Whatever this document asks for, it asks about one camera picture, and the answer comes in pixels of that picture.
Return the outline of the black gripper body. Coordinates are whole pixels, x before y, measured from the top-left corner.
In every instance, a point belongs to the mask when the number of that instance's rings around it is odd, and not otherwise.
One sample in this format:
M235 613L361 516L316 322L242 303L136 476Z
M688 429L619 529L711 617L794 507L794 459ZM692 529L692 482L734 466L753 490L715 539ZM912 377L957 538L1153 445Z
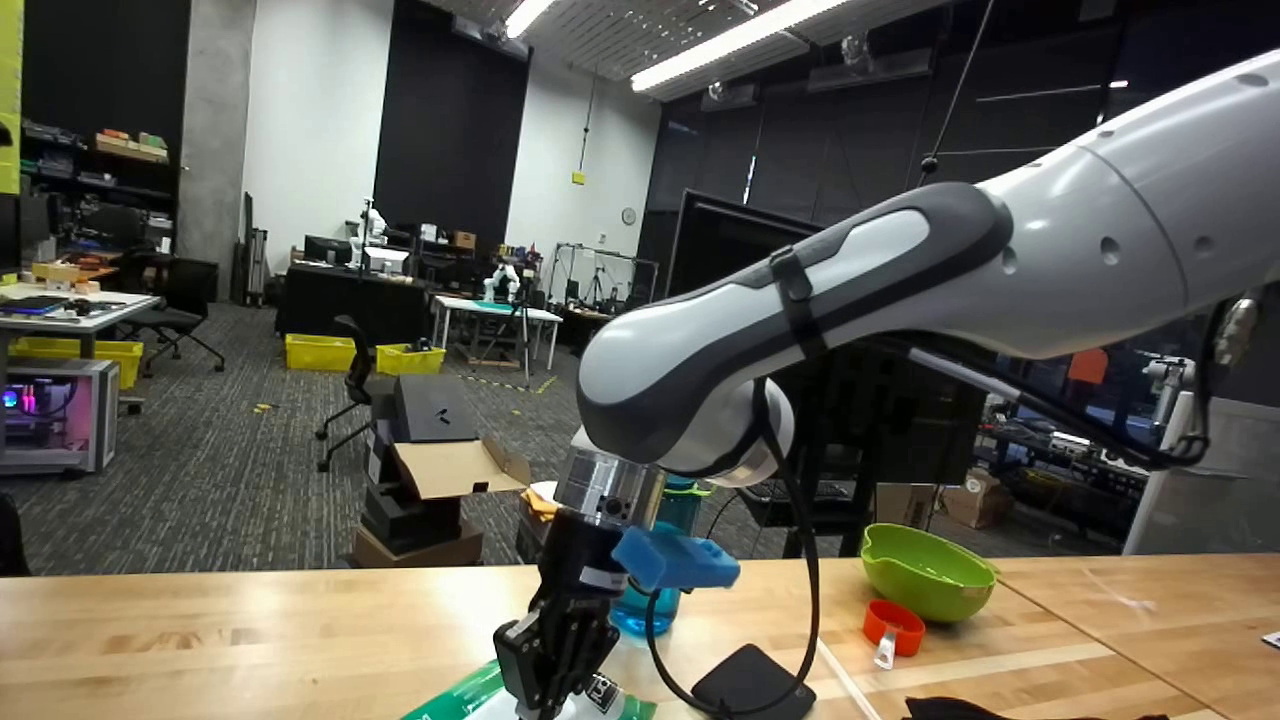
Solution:
M619 532L582 511L560 511L539 552L539 639L554 656L608 656L615 630L608 620L628 574L611 560Z

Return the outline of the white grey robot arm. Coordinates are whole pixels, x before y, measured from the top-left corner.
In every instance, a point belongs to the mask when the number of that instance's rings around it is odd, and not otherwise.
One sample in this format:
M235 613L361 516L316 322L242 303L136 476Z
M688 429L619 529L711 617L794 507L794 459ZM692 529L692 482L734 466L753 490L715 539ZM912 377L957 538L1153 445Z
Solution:
M608 322L575 373L598 466L759 483L796 412L778 377L898 333L1052 360L1277 282L1280 51L1167 89L978 183L898 193Z

